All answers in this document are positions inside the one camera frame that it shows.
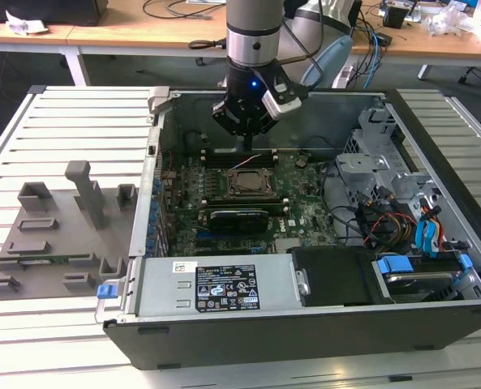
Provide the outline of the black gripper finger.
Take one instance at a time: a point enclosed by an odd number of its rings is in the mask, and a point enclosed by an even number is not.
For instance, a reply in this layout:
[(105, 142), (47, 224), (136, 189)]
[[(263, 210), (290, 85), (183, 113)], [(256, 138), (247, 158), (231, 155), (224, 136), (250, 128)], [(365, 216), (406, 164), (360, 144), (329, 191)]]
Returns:
[(274, 120), (270, 115), (247, 120), (247, 150), (252, 150), (252, 143), (255, 136), (269, 132), (278, 120)]
[(215, 105), (213, 119), (230, 135), (237, 139), (237, 149), (249, 152), (252, 149), (252, 117), (242, 99), (225, 98)]

